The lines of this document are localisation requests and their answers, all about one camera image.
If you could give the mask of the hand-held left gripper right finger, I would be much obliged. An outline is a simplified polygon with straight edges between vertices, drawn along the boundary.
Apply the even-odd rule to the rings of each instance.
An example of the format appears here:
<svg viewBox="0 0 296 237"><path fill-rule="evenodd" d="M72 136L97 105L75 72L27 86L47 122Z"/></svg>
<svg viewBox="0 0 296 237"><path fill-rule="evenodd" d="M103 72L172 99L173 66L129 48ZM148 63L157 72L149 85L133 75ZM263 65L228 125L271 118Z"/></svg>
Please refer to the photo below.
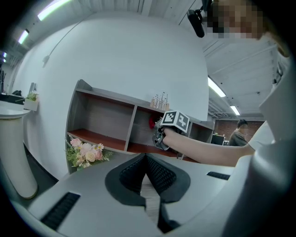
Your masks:
<svg viewBox="0 0 296 237"><path fill-rule="evenodd" d="M233 167L206 165L147 154L146 174L160 196L158 228L176 229L203 210L221 191Z"/></svg>

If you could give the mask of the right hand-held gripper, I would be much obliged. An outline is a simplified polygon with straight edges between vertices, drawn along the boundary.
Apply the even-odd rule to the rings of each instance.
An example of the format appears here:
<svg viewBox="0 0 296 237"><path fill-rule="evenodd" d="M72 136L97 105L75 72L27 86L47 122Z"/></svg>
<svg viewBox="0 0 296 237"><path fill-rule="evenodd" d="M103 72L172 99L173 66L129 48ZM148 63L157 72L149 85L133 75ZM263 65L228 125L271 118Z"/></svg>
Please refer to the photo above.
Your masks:
<svg viewBox="0 0 296 237"><path fill-rule="evenodd" d="M154 125L155 133L152 140L155 147L161 150L168 150L170 147L163 142L166 137L165 129L171 129L178 134L186 134L189 123L190 118L179 110L166 111L163 117Z"/></svg>

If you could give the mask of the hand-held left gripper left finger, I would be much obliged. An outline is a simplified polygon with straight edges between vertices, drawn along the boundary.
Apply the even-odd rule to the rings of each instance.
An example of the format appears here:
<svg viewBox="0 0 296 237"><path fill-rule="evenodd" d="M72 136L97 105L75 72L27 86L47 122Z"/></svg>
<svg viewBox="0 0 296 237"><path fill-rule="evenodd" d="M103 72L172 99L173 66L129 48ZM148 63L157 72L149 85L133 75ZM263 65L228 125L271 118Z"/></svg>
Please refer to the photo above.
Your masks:
<svg viewBox="0 0 296 237"><path fill-rule="evenodd" d="M72 173L38 196L28 211L41 220L54 204L70 192L80 197L57 229L66 237L161 236L162 232L143 206L123 205L105 187L108 172L134 157L119 153L108 162Z"/></svg>

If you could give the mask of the grey wooden wall shelf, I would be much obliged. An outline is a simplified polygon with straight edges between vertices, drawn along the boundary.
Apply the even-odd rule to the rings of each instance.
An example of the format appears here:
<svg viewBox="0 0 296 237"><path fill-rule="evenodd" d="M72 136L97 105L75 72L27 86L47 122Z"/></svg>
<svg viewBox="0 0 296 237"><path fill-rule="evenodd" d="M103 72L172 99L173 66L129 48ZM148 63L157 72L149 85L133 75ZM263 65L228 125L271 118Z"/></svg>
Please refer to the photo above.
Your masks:
<svg viewBox="0 0 296 237"><path fill-rule="evenodd" d="M163 151L154 146L154 130L149 122L163 114L147 101L94 88L80 79L69 105L66 136L101 143L106 150L116 153L158 153L190 161L172 149Z"/></svg>

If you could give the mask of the person's right forearm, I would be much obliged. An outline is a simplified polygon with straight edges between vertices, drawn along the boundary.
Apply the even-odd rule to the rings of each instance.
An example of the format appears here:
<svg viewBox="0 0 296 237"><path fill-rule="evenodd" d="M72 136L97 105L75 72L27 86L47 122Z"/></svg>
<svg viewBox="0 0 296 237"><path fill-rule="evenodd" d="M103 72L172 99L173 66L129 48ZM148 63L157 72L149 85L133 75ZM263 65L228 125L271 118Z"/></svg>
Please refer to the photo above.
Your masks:
<svg viewBox="0 0 296 237"><path fill-rule="evenodd" d="M248 144L234 147L204 143L180 135L170 128L165 128L164 133L165 145L202 164L234 167L241 157L255 153Z"/></svg>

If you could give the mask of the wooden holder with cards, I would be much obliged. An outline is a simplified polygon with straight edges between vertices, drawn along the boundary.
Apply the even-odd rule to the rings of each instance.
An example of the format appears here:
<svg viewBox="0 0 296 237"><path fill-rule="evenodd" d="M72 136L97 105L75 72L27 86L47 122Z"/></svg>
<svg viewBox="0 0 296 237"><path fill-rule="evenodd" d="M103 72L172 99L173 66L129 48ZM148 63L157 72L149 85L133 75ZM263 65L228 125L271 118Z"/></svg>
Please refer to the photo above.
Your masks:
<svg viewBox="0 0 296 237"><path fill-rule="evenodd" d="M168 94L165 92L156 94L151 100L150 107L165 112L169 111Z"/></svg>

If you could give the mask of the pink flower bouquet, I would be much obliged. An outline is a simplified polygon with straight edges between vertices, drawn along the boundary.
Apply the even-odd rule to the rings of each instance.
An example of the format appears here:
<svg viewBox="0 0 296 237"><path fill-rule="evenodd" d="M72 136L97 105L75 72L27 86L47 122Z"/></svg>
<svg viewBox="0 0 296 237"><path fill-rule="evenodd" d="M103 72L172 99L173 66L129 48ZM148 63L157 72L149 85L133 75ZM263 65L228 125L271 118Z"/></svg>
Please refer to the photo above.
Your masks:
<svg viewBox="0 0 296 237"><path fill-rule="evenodd" d="M86 143L71 135L66 138L66 158L77 170L108 162L112 156L113 152L106 150L102 143Z"/></svg>

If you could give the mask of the person's white shirt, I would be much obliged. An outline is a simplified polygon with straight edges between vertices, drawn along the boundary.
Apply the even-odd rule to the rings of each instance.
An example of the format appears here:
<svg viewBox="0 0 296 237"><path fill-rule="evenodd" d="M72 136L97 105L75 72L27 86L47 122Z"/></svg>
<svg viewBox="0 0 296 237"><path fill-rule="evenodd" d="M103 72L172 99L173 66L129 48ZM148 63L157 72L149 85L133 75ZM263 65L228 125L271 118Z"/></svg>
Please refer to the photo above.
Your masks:
<svg viewBox="0 0 296 237"><path fill-rule="evenodd" d="M265 122L249 141L254 150L275 142L296 139L296 65L291 57L278 55L271 92L259 109Z"/></svg>

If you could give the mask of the white flower box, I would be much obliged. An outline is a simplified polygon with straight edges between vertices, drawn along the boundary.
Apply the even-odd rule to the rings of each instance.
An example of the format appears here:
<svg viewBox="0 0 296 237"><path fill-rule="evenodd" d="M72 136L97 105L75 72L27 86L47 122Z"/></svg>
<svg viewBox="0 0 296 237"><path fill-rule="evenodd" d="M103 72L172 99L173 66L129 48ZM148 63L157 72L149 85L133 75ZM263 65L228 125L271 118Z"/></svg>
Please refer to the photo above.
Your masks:
<svg viewBox="0 0 296 237"><path fill-rule="evenodd" d="M39 103L39 97L36 91L28 93L24 101L24 109L36 112Z"/></svg>

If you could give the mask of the black flat device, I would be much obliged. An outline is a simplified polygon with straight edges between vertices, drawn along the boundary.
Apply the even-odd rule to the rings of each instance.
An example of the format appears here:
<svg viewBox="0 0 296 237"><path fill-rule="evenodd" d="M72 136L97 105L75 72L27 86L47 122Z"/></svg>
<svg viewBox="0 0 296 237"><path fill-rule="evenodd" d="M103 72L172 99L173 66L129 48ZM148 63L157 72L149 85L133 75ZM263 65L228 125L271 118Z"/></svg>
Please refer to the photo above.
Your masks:
<svg viewBox="0 0 296 237"><path fill-rule="evenodd" d="M12 94L1 93L0 101L22 105L25 101L25 97L22 96L21 90L15 90Z"/></svg>

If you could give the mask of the white round pedestal table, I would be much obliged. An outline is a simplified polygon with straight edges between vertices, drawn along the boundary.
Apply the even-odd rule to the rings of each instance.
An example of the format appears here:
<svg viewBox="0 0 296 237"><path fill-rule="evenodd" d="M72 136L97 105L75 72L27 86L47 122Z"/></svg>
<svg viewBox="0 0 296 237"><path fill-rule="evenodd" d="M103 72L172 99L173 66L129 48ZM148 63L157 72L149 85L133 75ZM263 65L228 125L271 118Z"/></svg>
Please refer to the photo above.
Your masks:
<svg viewBox="0 0 296 237"><path fill-rule="evenodd" d="M25 199L33 198L38 190L23 142L23 117L29 113L0 106L0 160L13 187Z"/></svg>

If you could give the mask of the white wall conduit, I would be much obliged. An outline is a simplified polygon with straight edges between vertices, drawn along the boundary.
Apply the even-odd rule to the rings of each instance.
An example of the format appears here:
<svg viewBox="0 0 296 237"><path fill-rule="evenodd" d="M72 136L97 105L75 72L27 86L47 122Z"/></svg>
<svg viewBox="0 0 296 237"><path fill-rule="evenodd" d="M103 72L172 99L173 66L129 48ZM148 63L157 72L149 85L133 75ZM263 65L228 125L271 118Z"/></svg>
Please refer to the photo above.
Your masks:
<svg viewBox="0 0 296 237"><path fill-rule="evenodd" d="M43 68L45 68L48 60L50 59L50 56L52 55L52 53L55 51L55 49L57 48L57 46L63 41L63 39L74 29L76 28L80 23L82 23L84 20L82 19L81 21L79 21L78 23L76 23L75 25L73 25L68 31L67 33L56 43L56 45L53 47L53 49L51 50L51 52L46 55L43 58Z"/></svg>

